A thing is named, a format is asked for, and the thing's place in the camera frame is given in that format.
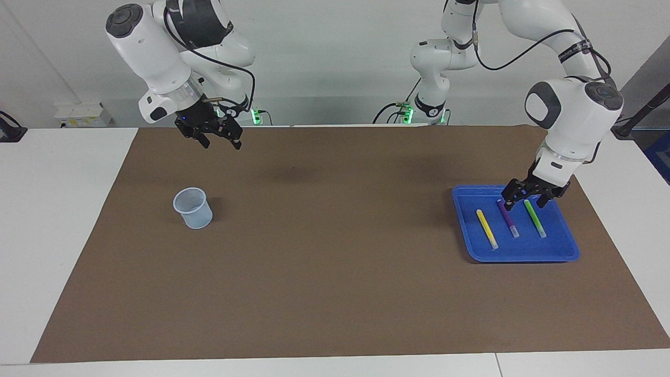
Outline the green pen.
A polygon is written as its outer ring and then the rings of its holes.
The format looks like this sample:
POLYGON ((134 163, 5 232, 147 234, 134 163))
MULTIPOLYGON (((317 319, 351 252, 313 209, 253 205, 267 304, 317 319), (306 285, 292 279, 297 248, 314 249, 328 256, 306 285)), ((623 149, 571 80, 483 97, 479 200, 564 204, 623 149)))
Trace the green pen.
POLYGON ((527 210, 527 213, 529 214, 529 217, 531 217, 531 221, 533 222, 534 228, 537 230, 540 238, 543 239, 546 238, 546 231, 542 225, 541 220, 539 219, 538 213, 536 212, 536 210, 534 210, 533 205, 528 199, 524 199, 523 203, 524 207, 527 210))

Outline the white wall socket box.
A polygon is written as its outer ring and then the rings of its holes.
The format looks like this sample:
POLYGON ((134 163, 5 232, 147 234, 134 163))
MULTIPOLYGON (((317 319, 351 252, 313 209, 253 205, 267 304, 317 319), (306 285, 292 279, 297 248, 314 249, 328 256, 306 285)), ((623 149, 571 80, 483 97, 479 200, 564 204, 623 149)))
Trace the white wall socket box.
POLYGON ((54 118, 59 127, 109 127, 113 123, 102 103, 60 104, 54 118))

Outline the yellow pen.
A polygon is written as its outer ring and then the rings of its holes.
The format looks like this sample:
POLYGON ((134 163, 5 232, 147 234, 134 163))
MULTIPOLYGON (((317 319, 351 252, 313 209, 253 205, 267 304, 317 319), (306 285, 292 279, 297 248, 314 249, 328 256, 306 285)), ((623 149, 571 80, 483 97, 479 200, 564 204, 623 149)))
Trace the yellow pen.
POLYGON ((476 215, 478 217, 479 224, 483 227, 484 234, 486 235, 491 248, 493 248, 493 250, 498 250, 498 242, 496 241, 495 234, 493 234, 493 231, 484 215, 483 210, 481 210, 481 208, 477 208, 476 215))

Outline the blue plastic tray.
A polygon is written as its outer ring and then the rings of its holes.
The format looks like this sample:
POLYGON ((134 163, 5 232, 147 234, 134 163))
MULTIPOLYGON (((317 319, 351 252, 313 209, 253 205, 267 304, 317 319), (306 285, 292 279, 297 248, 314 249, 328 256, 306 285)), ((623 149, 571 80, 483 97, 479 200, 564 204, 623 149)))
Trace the blue plastic tray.
POLYGON ((516 204, 510 211, 520 238, 513 238, 496 201, 502 200, 502 185, 459 185, 452 189, 454 207, 459 219, 467 253, 476 261, 485 263, 560 263, 575 261, 580 256, 576 240, 556 202, 538 208, 538 196, 529 201, 538 213, 546 231, 540 238, 524 203, 516 204), (498 242, 498 250, 489 244, 476 215, 483 210, 498 242))

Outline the purple pen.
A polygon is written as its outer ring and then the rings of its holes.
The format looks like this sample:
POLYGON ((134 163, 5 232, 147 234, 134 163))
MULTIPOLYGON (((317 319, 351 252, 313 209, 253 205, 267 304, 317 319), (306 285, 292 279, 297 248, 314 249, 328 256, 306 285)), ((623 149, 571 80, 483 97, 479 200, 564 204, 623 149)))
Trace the purple pen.
POLYGON ((515 239, 520 238, 520 234, 518 232, 514 220, 512 219, 512 216, 510 215, 510 211, 505 207, 505 202, 499 199, 498 201, 496 201, 496 205, 498 206, 498 209, 500 210, 500 213, 503 219, 505 220, 505 223, 510 233, 512 234, 513 238, 515 239))

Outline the blue crate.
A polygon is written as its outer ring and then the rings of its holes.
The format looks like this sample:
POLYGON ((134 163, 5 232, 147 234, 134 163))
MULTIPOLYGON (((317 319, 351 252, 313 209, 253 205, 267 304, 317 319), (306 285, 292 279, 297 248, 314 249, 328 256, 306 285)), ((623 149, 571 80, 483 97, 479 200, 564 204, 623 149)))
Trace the blue crate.
POLYGON ((665 131, 650 146, 644 148, 643 153, 670 185, 670 130, 665 131))

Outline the black clamp mount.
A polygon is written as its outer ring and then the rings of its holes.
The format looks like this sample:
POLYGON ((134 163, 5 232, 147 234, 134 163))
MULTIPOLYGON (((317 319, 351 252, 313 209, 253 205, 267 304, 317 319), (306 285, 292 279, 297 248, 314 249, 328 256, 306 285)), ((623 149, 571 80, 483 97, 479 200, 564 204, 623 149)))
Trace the black clamp mount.
POLYGON ((0 143, 17 143, 27 132, 14 117, 0 110, 0 143))

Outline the black stand pole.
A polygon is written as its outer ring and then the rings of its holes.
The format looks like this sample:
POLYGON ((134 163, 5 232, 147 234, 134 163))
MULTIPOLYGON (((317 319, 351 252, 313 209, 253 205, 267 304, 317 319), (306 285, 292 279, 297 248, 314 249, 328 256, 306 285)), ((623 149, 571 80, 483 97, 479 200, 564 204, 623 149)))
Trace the black stand pole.
POLYGON ((663 86, 663 88, 656 93, 646 105, 636 112, 636 114, 628 118, 618 119, 611 129, 615 138, 629 139, 632 130, 639 124, 639 122, 651 114, 653 110, 663 105, 668 99, 670 99, 670 83, 663 86))

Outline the brown table mat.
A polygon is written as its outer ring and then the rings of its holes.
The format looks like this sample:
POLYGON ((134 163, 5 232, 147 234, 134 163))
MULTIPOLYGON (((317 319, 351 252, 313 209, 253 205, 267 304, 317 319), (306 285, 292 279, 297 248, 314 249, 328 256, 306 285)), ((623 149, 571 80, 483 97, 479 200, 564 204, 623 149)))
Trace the brown table mat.
POLYGON ((476 263, 451 198, 526 172, 532 126, 141 129, 31 360, 670 348, 579 183, 580 257, 476 263), (198 187, 211 223, 172 201, 198 187))

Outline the pale blue mesh cup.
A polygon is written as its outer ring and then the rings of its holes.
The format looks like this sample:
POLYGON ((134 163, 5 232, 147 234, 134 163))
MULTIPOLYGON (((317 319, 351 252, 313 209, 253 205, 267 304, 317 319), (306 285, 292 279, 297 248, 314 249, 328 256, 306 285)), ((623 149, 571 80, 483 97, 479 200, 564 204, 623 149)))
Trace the pale blue mesh cup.
POLYGON ((213 212, 208 204, 207 195, 201 188, 188 187, 179 191, 175 195, 172 205, 190 229, 202 229, 209 225, 213 219, 213 212))

